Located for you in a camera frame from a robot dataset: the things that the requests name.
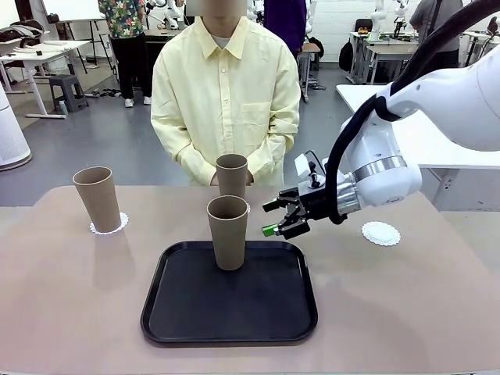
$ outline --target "gray floor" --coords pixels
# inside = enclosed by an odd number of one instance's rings
[[[314,148],[326,156],[340,126],[351,115],[335,92],[347,83],[340,70],[321,70],[326,91],[310,91],[301,104],[301,123],[295,146],[285,159],[285,182],[297,181],[294,158]],[[116,85],[112,79],[99,87]],[[182,169],[163,150],[149,122],[149,107],[140,102],[125,109],[121,98],[89,99],[91,107],[67,120],[39,120],[24,130],[33,161],[0,173],[0,206],[33,205],[48,190],[71,184],[72,176],[87,166],[112,169],[115,182],[124,185],[186,185]]]

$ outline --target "brown paper cup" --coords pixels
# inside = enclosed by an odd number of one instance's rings
[[[217,266],[234,271],[245,260],[248,204],[233,195],[213,199],[206,208]]]
[[[245,199],[247,158],[237,154],[220,156],[216,161],[220,195],[235,195]]]
[[[73,183],[97,231],[108,233],[120,226],[120,210],[110,168],[94,166],[81,170],[73,176]]]

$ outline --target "cup rim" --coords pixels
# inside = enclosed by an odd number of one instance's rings
[[[223,158],[224,156],[240,156],[242,157],[243,159],[245,159],[245,163],[244,164],[241,164],[240,166],[235,166],[235,167],[227,167],[227,166],[221,166],[219,164],[219,159],[220,158]],[[221,155],[217,158],[216,160],[216,166],[222,170],[240,170],[241,168],[245,168],[246,166],[248,166],[248,160],[247,158],[245,158],[243,155],[241,154],[224,154],[224,155]]]
[[[90,184],[85,184],[85,183],[81,183],[81,182],[76,182],[75,181],[75,177],[77,176],[77,174],[80,174],[82,172],[85,172],[86,170],[94,170],[96,168],[99,168],[99,169],[104,169],[104,170],[108,170],[109,171],[109,175],[106,177],[106,178],[103,178],[102,180],[99,180],[99,181],[96,181],[96,182],[91,182]],[[80,186],[91,186],[91,185],[96,185],[96,184],[100,184],[106,180],[108,180],[109,178],[111,178],[111,176],[113,175],[113,172],[111,171],[110,168],[108,168],[107,166],[89,166],[88,168],[84,168],[82,170],[79,170],[78,172],[76,172],[74,175],[73,175],[73,183],[75,185],[80,185]]]
[[[238,200],[240,201],[243,201],[245,204],[246,204],[246,209],[245,211],[240,215],[240,216],[236,216],[236,217],[231,217],[230,219],[223,219],[223,218],[220,218],[220,217],[217,217],[217,216],[214,216],[212,215],[212,213],[209,211],[209,207],[210,205],[212,204],[212,202],[216,201],[217,199],[221,199],[221,198],[237,198]],[[208,205],[206,205],[206,212],[207,214],[212,217],[213,219],[216,219],[216,220],[221,220],[221,221],[231,221],[231,220],[237,220],[237,219],[240,219],[242,218],[243,216],[247,215],[248,214],[248,202],[245,201],[243,198],[241,197],[238,197],[236,195],[221,195],[219,197],[215,197],[214,199],[212,199]]]

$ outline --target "black serving tray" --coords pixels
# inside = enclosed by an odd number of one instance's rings
[[[211,241],[189,241],[160,257],[141,328],[149,340],[173,347],[291,345],[317,321],[307,263],[296,246],[247,241],[243,267],[226,272]]]

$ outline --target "shirt collar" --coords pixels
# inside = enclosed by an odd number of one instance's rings
[[[245,46],[245,40],[247,38],[248,22],[250,21],[248,21],[247,17],[240,18],[240,22],[236,26],[236,30],[234,30],[233,36],[226,46],[226,50],[235,58],[240,60],[243,55],[243,47]],[[205,24],[200,17],[196,17],[195,19],[195,30],[199,37],[200,44],[202,45],[203,55],[205,56],[205,59],[207,59],[219,46],[213,40],[212,35],[210,35],[210,33],[206,30]]]

